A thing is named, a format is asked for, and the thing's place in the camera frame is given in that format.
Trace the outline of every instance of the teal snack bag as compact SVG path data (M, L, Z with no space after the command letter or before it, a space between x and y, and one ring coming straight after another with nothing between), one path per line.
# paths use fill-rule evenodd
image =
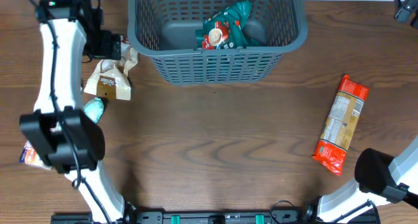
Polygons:
M203 29L196 31L197 47L213 50L258 46L256 40L248 40L242 31L251 7L250 1L237 2L205 20Z

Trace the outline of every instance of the red package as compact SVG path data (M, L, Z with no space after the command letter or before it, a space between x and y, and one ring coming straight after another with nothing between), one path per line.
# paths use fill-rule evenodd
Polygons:
M336 175L341 175L347 151L369 89L342 78L334 104L319 137L313 159Z

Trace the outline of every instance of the green clip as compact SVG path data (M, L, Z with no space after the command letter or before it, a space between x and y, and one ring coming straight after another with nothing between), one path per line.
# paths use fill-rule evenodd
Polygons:
M171 216L171 224L180 224L180 216Z
M255 216L255 224L264 224L264 215L257 214Z

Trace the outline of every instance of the plastic basket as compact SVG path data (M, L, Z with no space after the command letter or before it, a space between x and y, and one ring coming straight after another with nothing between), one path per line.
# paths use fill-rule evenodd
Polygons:
M249 0L244 33L265 46L197 49L195 31L203 21L237 1L129 0L129 41L175 85L258 81L305 41L303 0Z

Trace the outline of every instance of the wooden table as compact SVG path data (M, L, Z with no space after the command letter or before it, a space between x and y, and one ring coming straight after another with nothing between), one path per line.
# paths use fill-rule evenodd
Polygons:
M18 119L33 110L42 40L26 0L0 0L0 223L47 223L87 212L55 171L18 163ZM130 101L110 101L99 122L106 169L137 206L174 210L300 206L353 177L372 147L399 154L418 135L418 31L393 4L307 1L309 35L262 82L174 87L147 57L129 73ZM127 33L127 0L103 0L104 28ZM96 62L85 64L87 80ZM342 176L310 158L344 73L370 87ZM84 95L84 100L92 98ZM416 223L404 203L379 207L382 223Z

